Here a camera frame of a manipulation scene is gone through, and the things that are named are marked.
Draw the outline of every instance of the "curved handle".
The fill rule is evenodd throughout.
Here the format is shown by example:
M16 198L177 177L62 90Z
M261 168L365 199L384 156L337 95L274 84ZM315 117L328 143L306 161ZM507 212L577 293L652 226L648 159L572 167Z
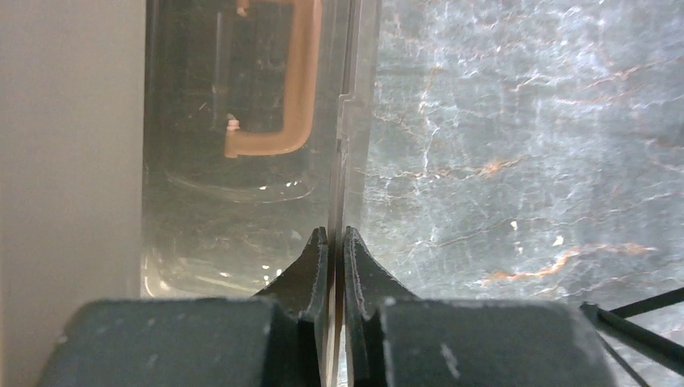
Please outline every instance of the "curved handle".
M265 1L291 3L294 8L285 72L283 127L273 133L249 133L241 131L237 122L231 123L223 148L226 157L294 152L303 147L311 135L321 28L320 0ZM249 0L237 1L238 15L246 15L248 8Z

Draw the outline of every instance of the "white speck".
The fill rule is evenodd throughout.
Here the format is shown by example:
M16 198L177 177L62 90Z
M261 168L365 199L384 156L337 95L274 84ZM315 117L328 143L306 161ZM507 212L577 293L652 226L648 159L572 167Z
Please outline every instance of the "white speck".
M444 360L447 362L447 368L449 372L451 373L451 376L454 379L458 379L461 377L461 373L458 372L458 360L456 357L453 355L453 352L451 352L451 349L447 347L447 344L442 343L440 344L441 347L441 353L442 357L444 357Z
M147 368L153 368L154 364L156 363L156 360L159 359L159 355L155 354L149 357L148 362L146 363Z

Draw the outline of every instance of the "gray wall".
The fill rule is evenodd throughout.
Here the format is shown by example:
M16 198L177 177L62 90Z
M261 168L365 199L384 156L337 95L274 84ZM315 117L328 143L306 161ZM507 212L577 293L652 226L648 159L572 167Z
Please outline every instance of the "gray wall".
M140 293L143 0L0 6L5 385L83 302Z

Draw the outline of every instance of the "marble surface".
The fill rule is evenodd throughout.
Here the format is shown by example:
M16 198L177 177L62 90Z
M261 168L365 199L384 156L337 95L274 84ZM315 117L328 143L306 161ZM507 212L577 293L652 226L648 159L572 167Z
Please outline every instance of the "marble surface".
M385 0L369 249L426 298L612 308L681 287L683 74L677 1ZM684 343L683 314L634 321Z

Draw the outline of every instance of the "copper-colored handle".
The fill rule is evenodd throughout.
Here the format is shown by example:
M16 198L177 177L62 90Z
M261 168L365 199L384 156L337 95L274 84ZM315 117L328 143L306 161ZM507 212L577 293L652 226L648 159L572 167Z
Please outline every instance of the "copper-colored handle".
M244 15L249 8L249 1L237 1L239 15ZM294 8L285 72L283 126L280 131L272 133L249 133L229 125L223 148L226 157L272 156L294 152L309 139L314 123L320 0L258 1L289 3Z

